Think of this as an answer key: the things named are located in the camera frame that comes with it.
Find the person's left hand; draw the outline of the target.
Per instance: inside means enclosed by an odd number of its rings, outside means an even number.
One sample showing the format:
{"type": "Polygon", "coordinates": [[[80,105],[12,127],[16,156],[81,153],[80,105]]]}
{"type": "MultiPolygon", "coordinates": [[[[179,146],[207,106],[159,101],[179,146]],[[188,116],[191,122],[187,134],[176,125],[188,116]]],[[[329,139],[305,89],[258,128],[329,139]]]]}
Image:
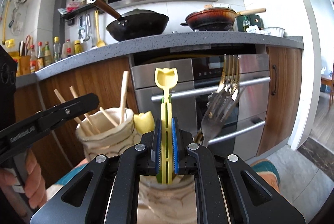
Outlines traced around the person's left hand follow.
{"type": "MultiPolygon", "coordinates": [[[[31,149],[27,151],[25,168],[28,176],[25,181],[24,192],[28,198],[29,206],[32,209],[41,208],[47,202],[45,180],[41,175],[40,164],[31,149]]],[[[12,186],[16,182],[17,180],[13,174],[1,169],[1,190],[17,214],[23,216],[26,213],[25,208],[18,202],[12,192],[12,186]]]]}

